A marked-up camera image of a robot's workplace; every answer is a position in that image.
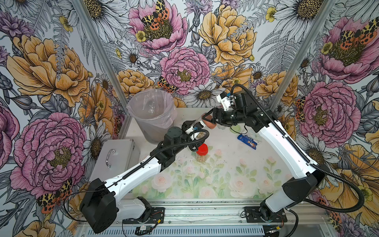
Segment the red lid peanut jar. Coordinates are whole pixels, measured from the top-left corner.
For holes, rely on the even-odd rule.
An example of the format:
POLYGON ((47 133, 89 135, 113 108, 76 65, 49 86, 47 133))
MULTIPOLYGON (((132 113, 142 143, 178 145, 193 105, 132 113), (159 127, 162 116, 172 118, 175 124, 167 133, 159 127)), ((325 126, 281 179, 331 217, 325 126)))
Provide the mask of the red lid peanut jar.
POLYGON ((199 163, 204 163, 208 159, 208 146, 206 144, 202 144, 198 150, 196 151, 196 160, 199 163))

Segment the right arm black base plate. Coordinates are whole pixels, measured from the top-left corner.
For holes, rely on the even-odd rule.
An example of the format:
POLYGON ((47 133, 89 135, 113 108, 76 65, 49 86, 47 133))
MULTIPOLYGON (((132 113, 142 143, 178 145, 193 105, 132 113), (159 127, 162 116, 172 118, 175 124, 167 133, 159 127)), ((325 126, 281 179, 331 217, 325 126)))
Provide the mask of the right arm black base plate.
POLYGON ((244 216, 248 223, 285 223, 287 217, 284 209, 279 212, 272 212, 269 209, 261 206, 246 206, 244 207, 244 216))

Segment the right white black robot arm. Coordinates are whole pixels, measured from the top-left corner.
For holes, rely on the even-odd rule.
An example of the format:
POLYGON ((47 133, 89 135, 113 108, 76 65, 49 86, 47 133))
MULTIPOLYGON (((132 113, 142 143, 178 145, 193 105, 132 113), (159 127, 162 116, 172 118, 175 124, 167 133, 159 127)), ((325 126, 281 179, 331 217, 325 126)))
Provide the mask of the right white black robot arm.
POLYGON ((234 126, 243 123, 252 128, 276 151, 292 174, 278 192, 261 202, 259 212, 264 221, 270 221, 276 213, 290 208, 305 199, 324 180, 325 173, 314 168, 316 162, 295 143, 269 111, 260 108, 258 102, 247 93, 232 96, 221 93, 216 97, 222 108, 213 108, 207 113, 210 123, 234 126))

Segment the right aluminium corner post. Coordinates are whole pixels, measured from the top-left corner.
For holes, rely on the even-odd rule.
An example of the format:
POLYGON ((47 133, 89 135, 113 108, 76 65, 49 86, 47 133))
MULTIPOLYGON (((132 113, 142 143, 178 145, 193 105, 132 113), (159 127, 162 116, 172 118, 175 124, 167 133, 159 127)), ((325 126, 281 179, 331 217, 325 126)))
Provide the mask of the right aluminium corner post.
POLYGON ((292 61, 281 85, 278 88, 278 91, 269 104, 271 110, 275 109, 278 103, 281 101, 287 87, 295 76, 298 67, 300 66, 303 58, 306 56, 307 50, 311 47, 320 30, 323 29, 325 21, 331 13, 335 3, 336 0, 327 0, 323 2, 319 13, 316 15, 314 22, 311 24, 310 31, 305 35, 305 38, 300 45, 299 50, 295 54, 294 60, 292 61))

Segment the left aluminium corner post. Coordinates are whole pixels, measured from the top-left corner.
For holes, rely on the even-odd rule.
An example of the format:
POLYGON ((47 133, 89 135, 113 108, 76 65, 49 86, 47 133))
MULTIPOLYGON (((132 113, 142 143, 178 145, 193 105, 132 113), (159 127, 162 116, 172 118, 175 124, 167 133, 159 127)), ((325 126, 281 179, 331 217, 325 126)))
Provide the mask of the left aluminium corner post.
POLYGON ((79 19, 86 31, 86 35, 90 38, 91 43, 99 56, 99 59, 105 69, 105 72, 107 73, 111 83, 114 86, 115 92, 120 100, 120 103, 128 116, 128 111, 127 111, 127 99, 124 95, 124 92, 120 86, 120 83, 116 77, 116 73, 112 67, 112 64, 109 60, 109 57, 105 51, 104 45, 101 41, 100 36, 97 33, 97 27, 93 23, 89 12, 85 6, 84 1, 73 1, 73 6, 74 9, 76 10, 79 19))

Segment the silver aluminium case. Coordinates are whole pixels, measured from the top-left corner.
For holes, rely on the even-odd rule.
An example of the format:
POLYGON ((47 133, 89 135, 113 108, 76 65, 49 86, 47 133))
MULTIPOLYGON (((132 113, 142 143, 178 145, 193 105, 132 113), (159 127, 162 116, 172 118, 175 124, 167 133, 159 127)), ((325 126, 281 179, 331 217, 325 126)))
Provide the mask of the silver aluminium case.
POLYGON ((140 149, 132 139, 108 140, 104 143, 90 182, 113 178, 132 168, 139 162, 140 149))

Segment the aluminium corner post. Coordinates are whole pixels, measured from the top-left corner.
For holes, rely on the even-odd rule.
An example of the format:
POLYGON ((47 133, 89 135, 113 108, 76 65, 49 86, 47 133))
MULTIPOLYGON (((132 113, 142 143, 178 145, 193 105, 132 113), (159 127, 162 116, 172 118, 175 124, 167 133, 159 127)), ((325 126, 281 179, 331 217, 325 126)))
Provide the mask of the aluminium corner post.
POLYGON ((323 29, 325 21, 331 13, 335 3, 336 0, 327 0, 323 2, 319 13, 316 15, 314 22, 311 24, 310 31, 305 35, 305 38, 300 45, 299 50, 295 54, 294 60, 292 61, 281 85, 278 88, 278 91, 269 104, 271 110, 275 109, 278 103, 281 101, 287 87, 295 76, 298 67, 300 66, 303 58, 306 56, 307 50, 311 47, 320 30, 323 29))
POLYGON ((73 1, 73 6, 74 9, 76 10, 79 19, 86 31, 86 35, 90 38, 91 43, 99 56, 99 59, 105 69, 105 72, 107 73, 111 83, 114 86, 115 92, 120 100, 120 103, 128 116, 128 111, 127 111, 127 99, 124 95, 124 92, 120 86, 120 83, 116 77, 116 73, 112 67, 112 64, 109 60, 109 57, 105 51, 104 45, 101 41, 100 36, 97 33, 97 27, 93 23, 89 12, 85 6, 84 1, 73 1))

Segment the mesh bin with pink bag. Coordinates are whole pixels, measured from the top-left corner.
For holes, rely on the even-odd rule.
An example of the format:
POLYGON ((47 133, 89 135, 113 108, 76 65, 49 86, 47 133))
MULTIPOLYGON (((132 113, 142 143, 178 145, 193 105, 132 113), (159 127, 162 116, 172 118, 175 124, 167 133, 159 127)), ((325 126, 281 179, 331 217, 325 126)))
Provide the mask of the mesh bin with pink bag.
POLYGON ((164 90, 150 89, 137 93, 127 104, 127 111, 140 127, 145 139, 158 144, 177 117, 174 98, 164 90))

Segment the aluminium rail frame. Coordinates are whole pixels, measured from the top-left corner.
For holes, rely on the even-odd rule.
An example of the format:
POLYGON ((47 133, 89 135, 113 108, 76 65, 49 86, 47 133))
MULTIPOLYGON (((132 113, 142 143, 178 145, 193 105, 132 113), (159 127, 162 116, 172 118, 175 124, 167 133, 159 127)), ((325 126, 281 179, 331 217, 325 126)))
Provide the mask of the aluminium rail frame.
POLYGON ((147 231, 148 237, 335 237, 324 210, 299 204, 275 216, 271 223, 259 222, 246 213, 258 207, 252 199, 150 199, 159 212, 147 223, 117 220, 106 230, 95 233, 89 224, 79 224, 76 237, 134 237, 147 231))

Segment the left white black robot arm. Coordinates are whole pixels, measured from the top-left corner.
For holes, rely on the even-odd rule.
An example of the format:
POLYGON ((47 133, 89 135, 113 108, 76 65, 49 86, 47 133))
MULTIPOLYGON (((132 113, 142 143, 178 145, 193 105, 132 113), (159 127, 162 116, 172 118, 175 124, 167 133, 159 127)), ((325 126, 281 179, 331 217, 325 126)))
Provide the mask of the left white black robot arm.
POLYGON ((143 197, 122 203, 122 199, 145 180, 170 167, 185 148, 197 151, 209 137, 205 123, 188 120, 181 127, 171 127, 163 141, 137 165, 113 178, 91 181, 80 211, 93 232, 99 234, 116 221, 127 219, 146 223, 153 217, 153 208, 143 197))

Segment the blue gauze bandage packet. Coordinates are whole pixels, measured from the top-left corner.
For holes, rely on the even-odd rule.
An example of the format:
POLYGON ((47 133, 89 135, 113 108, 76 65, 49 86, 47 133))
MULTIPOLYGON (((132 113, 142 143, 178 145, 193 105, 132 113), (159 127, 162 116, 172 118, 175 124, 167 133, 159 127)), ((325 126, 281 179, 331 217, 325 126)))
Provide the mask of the blue gauze bandage packet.
POLYGON ((257 147, 257 143, 254 141, 253 138, 249 137, 249 136, 246 136, 244 134, 240 134, 237 139, 241 142, 243 142, 244 144, 246 144, 247 146, 249 146, 250 148, 252 149, 256 149, 257 147))

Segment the brown lid peanut jar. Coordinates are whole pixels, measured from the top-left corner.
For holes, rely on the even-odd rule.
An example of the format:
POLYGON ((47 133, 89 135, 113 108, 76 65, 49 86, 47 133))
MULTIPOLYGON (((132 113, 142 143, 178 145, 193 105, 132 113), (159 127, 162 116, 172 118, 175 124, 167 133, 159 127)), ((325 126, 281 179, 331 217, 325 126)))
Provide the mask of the brown lid peanut jar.
POLYGON ((194 140, 201 140, 201 141, 205 141, 208 137, 209 137, 209 131, 206 130, 206 129, 199 129, 197 131, 194 132, 193 134, 193 139, 194 140))

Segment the light green jar lid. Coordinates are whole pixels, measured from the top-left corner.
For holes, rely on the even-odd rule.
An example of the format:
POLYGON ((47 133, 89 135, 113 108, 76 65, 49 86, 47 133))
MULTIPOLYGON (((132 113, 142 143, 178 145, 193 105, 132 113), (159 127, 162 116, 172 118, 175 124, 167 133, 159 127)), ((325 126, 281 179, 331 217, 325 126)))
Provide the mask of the light green jar lid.
POLYGON ((241 134, 241 127, 239 125, 232 125, 230 131, 235 134, 241 134))

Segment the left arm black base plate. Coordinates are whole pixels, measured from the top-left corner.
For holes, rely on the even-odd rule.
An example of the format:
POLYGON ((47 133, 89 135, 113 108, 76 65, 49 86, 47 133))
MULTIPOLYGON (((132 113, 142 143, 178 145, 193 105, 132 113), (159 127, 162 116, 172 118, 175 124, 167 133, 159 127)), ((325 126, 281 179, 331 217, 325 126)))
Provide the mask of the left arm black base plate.
POLYGON ((165 208, 164 207, 152 207, 145 211, 143 215, 138 219, 124 219, 123 224, 162 224, 164 223, 165 208))

